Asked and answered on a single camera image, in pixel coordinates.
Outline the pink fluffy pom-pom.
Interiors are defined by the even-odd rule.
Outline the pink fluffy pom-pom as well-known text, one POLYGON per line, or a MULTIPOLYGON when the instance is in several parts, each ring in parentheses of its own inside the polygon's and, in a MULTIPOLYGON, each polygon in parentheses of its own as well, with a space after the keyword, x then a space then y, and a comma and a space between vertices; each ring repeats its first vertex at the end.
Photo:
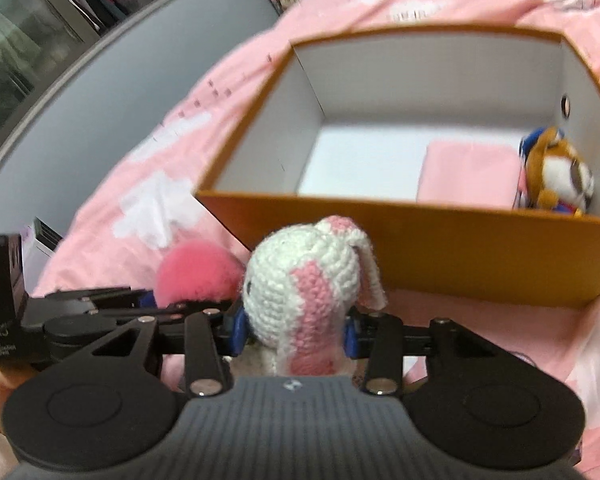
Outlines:
POLYGON ((154 297, 158 307, 183 301, 235 300, 245 266, 231 252, 210 240, 195 238, 176 245, 158 266, 154 297))

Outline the pink printed bed sheet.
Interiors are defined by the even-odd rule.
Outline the pink printed bed sheet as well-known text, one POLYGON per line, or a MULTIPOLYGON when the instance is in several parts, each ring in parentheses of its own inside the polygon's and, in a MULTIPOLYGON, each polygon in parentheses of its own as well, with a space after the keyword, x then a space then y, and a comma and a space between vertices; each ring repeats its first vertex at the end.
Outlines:
MULTIPOLYGON (((168 250, 196 238, 246 258, 245 249, 193 192, 288 44, 324 32, 430 22, 557 30, 574 42, 600 77, 600 0, 301 0, 272 28, 224 56, 110 171, 74 216, 36 293, 152 287, 168 250)), ((435 316, 455 318, 573 386, 588 414, 580 469, 588 478, 600 479, 600 299, 583 311, 422 292, 393 292, 389 301, 414 324, 435 316)))

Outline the pink zip pouch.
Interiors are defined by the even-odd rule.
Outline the pink zip pouch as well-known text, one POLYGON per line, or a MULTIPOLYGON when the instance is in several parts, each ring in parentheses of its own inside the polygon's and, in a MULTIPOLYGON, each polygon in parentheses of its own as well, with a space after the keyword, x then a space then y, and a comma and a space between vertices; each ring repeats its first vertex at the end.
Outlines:
POLYGON ((513 209, 521 160, 511 146, 435 140, 426 149, 418 181, 419 203, 513 209))

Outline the orange cardboard storage box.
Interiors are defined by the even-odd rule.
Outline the orange cardboard storage box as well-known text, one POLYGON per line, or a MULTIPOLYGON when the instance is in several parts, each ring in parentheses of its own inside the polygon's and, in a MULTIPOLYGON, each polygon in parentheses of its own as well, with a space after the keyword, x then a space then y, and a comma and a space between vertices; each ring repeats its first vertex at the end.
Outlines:
POLYGON ((300 41, 196 195, 250 248, 349 217, 388 289, 581 307, 600 296, 600 81, 536 29, 300 41))

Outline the brown blue plush doll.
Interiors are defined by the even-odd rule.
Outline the brown blue plush doll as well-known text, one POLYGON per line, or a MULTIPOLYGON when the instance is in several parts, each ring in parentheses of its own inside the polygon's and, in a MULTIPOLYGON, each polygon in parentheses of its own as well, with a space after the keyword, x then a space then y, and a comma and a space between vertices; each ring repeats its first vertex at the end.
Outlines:
POLYGON ((521 207, 576 217, 588 212, 594 194, 594 176, 562 129, 532 131, 520 141, 519 157, 521 207))

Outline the white pink crochet bunny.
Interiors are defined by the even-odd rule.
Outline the white pink crochet bunny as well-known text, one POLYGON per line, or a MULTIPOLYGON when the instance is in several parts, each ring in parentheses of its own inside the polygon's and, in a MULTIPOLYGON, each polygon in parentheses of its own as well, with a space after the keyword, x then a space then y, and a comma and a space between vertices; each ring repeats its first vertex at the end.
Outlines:
POLYGON ((354 306, 387 298, 367 234, 347 217, 287 226, 257 246, 242 285, 254 341, 230 361, 237 376, 353 376, 344 353, 354 306))

